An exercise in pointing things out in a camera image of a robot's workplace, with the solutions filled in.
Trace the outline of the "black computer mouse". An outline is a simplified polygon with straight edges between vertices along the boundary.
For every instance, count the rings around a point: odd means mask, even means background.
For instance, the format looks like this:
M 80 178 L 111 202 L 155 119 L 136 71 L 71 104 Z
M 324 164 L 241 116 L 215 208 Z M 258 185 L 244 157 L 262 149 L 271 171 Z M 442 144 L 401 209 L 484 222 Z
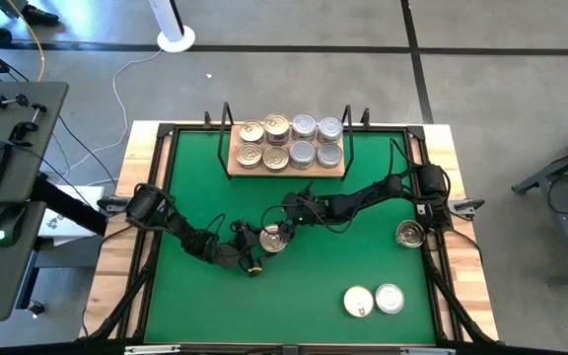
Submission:
M 16 204 L 7 207 L 0 214 L 0 247 L 7 248 L 14 245 L 21 235 L 26 207 Z

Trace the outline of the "white tower fan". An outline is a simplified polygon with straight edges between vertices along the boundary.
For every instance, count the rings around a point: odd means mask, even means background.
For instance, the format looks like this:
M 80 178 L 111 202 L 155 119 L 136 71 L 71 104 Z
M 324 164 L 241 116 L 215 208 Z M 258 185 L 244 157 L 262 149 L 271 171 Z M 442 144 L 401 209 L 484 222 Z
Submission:
M 196 35 L 192 28 L 183 23 L 176 0 L 149 0 L 149 3 L 160 28 L 158 46 L 169 53 L 190 49 Z

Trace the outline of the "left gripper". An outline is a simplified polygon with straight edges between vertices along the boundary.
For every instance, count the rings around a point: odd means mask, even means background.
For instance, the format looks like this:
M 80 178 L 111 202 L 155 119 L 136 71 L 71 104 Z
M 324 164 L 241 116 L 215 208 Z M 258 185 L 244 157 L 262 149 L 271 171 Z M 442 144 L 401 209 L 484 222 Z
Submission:
M 238 266 L 241 270 L 262 270 L 262 264 L 271 257 L 271 252 L 260 247 L 258 258 L 251 253 L 251 248 L 238 248 L 233 244 L 224 244 L 224 261 L 229 267 Z

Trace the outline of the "black frame wooden shelf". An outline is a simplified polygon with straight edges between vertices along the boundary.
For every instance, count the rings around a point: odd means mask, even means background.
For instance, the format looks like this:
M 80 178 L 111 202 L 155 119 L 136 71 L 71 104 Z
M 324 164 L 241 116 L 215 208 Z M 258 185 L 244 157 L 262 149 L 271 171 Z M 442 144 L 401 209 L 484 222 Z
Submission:
M 259 164 L 253 169 L 246 169 L 239 162 L 239 150 L 245 141 L 241 137 L 241 126 L 243 121 L 235 121 L 232 110 L 228 102 L 223 103 L 221 121 L 218 122 L 218 143 L 217 159 L 225 173 L 227 179 L 234 177 L 262 177 L 262 178 L 340 178 L 345 180 L 355 160 L 354 153 L 354 128 L 352 123 L 351 105 L 346 105 L 340 122 L 344 124 L 346 139 L 340 138 L 337 146 L 340 150 L 346 148 L 346 153 L 342 153 L 338 164 L 334 168 L 321 167 L 314 163 L 307 169 L 296 169 L 290 162 L 275 171 L 268 168 L 262 158 Z

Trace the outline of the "grey desk foot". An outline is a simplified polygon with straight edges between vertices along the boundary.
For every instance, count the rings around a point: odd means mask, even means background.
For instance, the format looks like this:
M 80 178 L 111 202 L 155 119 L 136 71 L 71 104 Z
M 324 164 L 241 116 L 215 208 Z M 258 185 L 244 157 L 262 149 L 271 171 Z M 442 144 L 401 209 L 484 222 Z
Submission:
M 53 240 L 41 239 L 35 267 L 96 268 L 102 240 L 101 237 L 90 237 L 55 246 Z

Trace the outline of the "green white tuna can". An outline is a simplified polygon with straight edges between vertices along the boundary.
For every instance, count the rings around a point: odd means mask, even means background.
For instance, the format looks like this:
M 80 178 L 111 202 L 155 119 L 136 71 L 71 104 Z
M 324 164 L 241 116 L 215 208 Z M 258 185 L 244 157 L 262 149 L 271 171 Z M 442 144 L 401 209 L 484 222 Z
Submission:
M 322 144 L 336 143 L 342 136 L 343 124 L 340 119 L 328 116 L 318 124 L 318 140 Z
M 398 314 L 404 307 L 404 295 L 401 289 L 390 283 L 380 285 L 375 293 L 377 307 L 386 314 Z
M 405 248 L 420 248 L 425 241 L 425 237 L 426 234 L 423 227 L 413 220 L 402 221 L 395 231 L 396 243 Z
M 342 149 L 336 144 L 323 144 L 317 150 L 318 163 L 327 169 L 336 168 L 342 157 Z
M 295 140 L 314 140 L 317 134 L 317 121 L 307 113 L 296 115 L 291 123 L 292 136 Z
M 297 170 L 309 169 L 316 158 L 316 148 L 309 141 L 296 141 L 289 149 L 290 164 Z

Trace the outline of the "black aluminium table frame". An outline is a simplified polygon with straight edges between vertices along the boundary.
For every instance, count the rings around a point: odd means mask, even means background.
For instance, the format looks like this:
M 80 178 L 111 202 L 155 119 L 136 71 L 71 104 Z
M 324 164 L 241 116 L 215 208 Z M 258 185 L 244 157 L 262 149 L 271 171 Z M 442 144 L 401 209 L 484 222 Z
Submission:
M 464 198 L 451 128 L 444 124 L 374 124 L 369 131 L 388 133 L 399 129 L 415 133 L 412 137 L 414 148 L 418 146 L 418 137 L 431 139 L 430 158 L 440 163 L 458 185 L 453 197 Z M 156 185 L 169 186 L 176 155 L 175 147 L 179 136 L 187 131 L 217 134 L 220 131 L 220 123 L 215 121 L 205 126 L 198 121 L 134 121 L 121 166 L 117 194 L 120 197 L 128 197 L 132 194 L 135 184 L 145 180 Z M 467 248 L 469 242 L 475 240 L 472 223 L 458 217 L 453 220 L 464 235 L 450 233 L 440 239 L 438 244 L 445 246 L 447 254 L 441 259 L 436 252 L 435 262 L 438 266 L 445 265 L 449 268 L 445 274 L 451 278 L 449 283 L 455 286 L 458 298 L 466 311 L 484 334 L 496 339 L 498 331 L 483 266 L 479 263 L 476 251 Z M 123 216 L 108 219 L 105 242 L 101 245 L 92 290 L 86 310 L 82 313 L 82 334 L 92 335 L 98 332 L 107 319 L 113 321 L 112 328 L 106 334 L 108 339 L 136 337 L 143 333 L 147 317 L 147 306 L 143 299 L 152 294 L 150 282 L 136 290 L 131 303 L 121 314 L 113 316 L 111 313 L 117 309 L 118 297 L 130 290 L 147 257 L 158 252 L 161 237 L 157 232 L 141 232 L 129 227 Z

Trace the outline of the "silver metal bracket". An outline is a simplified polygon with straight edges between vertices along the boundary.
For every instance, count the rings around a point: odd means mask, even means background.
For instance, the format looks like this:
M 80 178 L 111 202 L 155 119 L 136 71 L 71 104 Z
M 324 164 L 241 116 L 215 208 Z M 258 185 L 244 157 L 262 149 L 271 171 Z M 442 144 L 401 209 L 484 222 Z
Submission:
M 179 353 L 179 344 L 132 345 L 124 348 L 123 355 L 165 355 Z
M 399 355 L 457 355 L 456 350 L 437 347 L 401 347 Z

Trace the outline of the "grey desk panel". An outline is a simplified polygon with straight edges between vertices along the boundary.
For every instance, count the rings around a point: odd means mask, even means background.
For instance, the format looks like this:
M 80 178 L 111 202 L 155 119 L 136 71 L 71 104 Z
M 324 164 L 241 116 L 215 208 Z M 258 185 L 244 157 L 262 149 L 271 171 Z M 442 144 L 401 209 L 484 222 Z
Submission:
M 36 118 L 38 129 L 29 132 L 25 140 L 30 147 L 9 150 L 7 162 L 0 175 L 0 203 L 16 203 L 30 197 L 34 182 L 41 165 L 41 158 L 46 152 L 48 142 L 54 130 L 57 116 L 60 114 L 69 85 L 64 82 L 3 82 L 0 81 L 0 95 L 8 100 L 18 94 L 29 99 L 29 106 L 10 105 L 0 108 L 0 142 L 10 145 L 9 136 L 13 127 Z M 31 105 L 38 103 L 46 111 L 35 115 Z

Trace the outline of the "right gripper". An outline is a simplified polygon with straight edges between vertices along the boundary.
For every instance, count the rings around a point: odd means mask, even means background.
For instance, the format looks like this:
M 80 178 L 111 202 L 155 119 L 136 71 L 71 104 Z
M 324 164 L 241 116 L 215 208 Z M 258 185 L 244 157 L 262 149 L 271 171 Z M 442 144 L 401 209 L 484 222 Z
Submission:
M 325 217 L 326 202 L 318 197 L 286 194 L 283 199 L 286 219 L 278 225 L 278 235 L 283 242 L 291 242 L 295 236 L 295 224 L 317 225 Z

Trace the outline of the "white paper box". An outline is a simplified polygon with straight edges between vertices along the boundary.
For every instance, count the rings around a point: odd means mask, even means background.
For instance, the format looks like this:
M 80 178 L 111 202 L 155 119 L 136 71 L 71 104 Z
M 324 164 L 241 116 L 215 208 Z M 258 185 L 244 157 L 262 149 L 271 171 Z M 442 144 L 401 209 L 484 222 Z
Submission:
M 85 198 L 86 201 L 92 203 L 92 207 L 96 211 L 100 210 L 97 201 L 104 196 L 104 188 L 102 186 L 75 185 L 71 187 L 69 185 L 58 185 L 58 188 L 76 199 L 82 200 Z M 57 247 L 77 239 L 90 238 L 94 235 L 94 232 L 79 226 L 50 209 L 44 212 L 37 234 L 39 238 L 53 240 L 53 244 Z

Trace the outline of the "green table mat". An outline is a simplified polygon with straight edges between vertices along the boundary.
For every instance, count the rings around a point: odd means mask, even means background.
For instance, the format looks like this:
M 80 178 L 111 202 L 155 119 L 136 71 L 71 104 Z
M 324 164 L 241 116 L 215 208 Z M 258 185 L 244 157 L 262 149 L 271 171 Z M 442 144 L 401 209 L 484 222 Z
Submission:
M 300 178 L 232 177 L 217 159 L 218 135 L 179 136 L 170 193 L 196 228 L 231 237 L 228 223 L 258 225 L 282 218 L 283 196 L 304 188 Z M 415 216 L 402 199 L 364 209 L 349 228 L 298 229 L 292 243 L 268 259 L 262 272 L 209 264 L 186 253 L 177 238 L 162 238 L 145 338 L 180 343 L 430 344 L 433 317 L 421 253 L 394 239 Z M 398 286 L 404 307 L 386 314 L 376 304 L 382 284 Z M 345 291 L 355 285 L 374 296 L 364 318 L 350 316 Z

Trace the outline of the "black side bracket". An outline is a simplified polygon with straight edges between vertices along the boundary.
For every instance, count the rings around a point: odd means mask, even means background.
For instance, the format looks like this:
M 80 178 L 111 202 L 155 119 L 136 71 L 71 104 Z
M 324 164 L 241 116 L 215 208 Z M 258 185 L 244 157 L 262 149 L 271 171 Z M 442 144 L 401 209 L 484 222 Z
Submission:
M 465 199 L 462 201 L 454 201 L 450 204 L 450 210 L 454 215 L 465 219 L 472 219 L 475 212 L 485 201 L 483 199 Z
M 107 214 L 122 213 L 130 199 L 118 196 L 106 196 L 97 201 L 99 208 Z

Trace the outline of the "blue pink salmon can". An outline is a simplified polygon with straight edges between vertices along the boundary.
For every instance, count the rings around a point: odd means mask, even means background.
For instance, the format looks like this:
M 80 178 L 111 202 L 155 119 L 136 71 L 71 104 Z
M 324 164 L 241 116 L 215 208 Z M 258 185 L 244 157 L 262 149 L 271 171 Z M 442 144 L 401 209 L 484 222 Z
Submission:
M 246 143 L 261 144 L 264 138 L 264 128 L 261 122 L 249 120 L 240 125 L 239 135 Z
M 237 149 L 236 158 L 243 169 L 255 169 L 262 162 L 262 149 L 254 143 L 243 143 Z
M 270 172 L 279 173 L 288 166 L 288 150 L 278 146 L 267 148 L 262 155 L 262 162 Z
M 284 145 L 290 136 L 291 123 L 282 113 L 271 113 L 263 121 L 266 140 L 271 145 Z
M 365 287 L 355 285 L 348 288 L 343 295 L 343 306 L 354 318 L 364 318 L 374 307 L 374 296 Z
M 258 239 L 260 246 L 271 253 L 280 252 L 288 245 L 288 242 L 279 235 L 279 227 L 276 224 L 264 227 Z

